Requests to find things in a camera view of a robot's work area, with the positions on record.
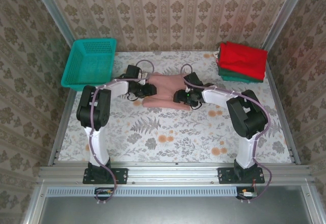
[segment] floral tablecloth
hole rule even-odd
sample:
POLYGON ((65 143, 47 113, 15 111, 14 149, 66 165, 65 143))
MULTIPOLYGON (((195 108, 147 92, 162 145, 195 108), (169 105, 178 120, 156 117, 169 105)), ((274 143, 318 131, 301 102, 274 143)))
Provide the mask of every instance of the floral tablecloth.
MULTIPOLYGON (((179 74, 189 63, 198 77, 232 91, 251 89, 266 107, 271 127, 261 137, 257 159, 262 162, 291 162, 267 78, 264 83, 246 84, 222 81, 211 52, 121 52, 116 53, 113 77, 122 74, 128 64, 151 60, 155 71, 165 75, 179 74)), ((151 71, 150 64, 140 63, 151 71)), ((76 119, 81 92, 78 92, 60 150, 59 160, 89 160, 86 133, 76 119)), ((214 104, 203 104, 199 110, 144 108, 141 100, 130 102, 126 96, 111 102, 106 125, 107 150, 112 161, 125 162, 233 162, 239 136, 233 130, 228 111, 214 104)))

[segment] wall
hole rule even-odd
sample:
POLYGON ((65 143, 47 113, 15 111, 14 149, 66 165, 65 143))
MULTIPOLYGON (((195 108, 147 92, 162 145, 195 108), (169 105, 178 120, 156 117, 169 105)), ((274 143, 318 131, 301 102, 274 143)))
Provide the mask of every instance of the wall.
POLYGON ((259 47, 285 0, 55 0, 76 39, 114 37, 118 51, 259 47))
POLYGON ((303 164, 326 203, 326 0, 299 0, 269 64, 303 164))
POLYGON ((19 223, 47 165, 68 54, 41 0, 0 0, 0 223, 19 223))

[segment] folded towel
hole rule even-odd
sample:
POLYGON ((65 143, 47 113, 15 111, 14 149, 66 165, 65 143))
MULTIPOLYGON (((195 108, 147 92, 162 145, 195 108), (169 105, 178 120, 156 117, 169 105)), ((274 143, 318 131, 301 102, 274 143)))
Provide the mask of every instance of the folded towel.
POLYGON ((242 82, 247 82, 247 83, 263 82, 263 80, 255 79, 255 78, 252 78, 247 75, 242 75, 242 74, 236 73, 232 70, 223 69, 222 67, 219 66, 219 64, 218 64, 218 68, 219 68, 219 76, 221 76, 222 78, 228 77, 223 80, 234 80, 234 81, 242 81, 242 82))
POLYGON ((241 44, 221 43, 219 66, 258 80, 265 77, 267 51, 241 44))

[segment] green basket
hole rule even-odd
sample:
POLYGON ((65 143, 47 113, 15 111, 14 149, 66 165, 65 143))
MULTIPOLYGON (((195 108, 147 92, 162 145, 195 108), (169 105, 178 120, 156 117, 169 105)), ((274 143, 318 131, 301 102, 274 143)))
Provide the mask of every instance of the green basket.
POLYGON ((61 85, 82 91, 111 80, 117 41, 113 38, 76 40, 71 48, 61 85))

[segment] black mounting bracket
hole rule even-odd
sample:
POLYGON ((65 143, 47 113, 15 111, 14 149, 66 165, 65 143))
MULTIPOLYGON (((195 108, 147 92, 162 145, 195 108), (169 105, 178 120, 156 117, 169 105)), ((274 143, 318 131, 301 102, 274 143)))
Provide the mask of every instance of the black mounting bracket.
POLYGON ((218 168, 218 177, 220 184, 252 184, 253 180, 256 183, 265 183, 263 170, 257 164, 243 169, 236 160, 234 160, 234 167, 218 168))
MULTIPOLYGON (((111 168, 110 160, 105 166, 113 172, 117 184, 127 184, 128 168, 111 168)), ((114 182, 106 169, 88 163, 88 167, 84 171, 83 184, 114 184, 114 182)))

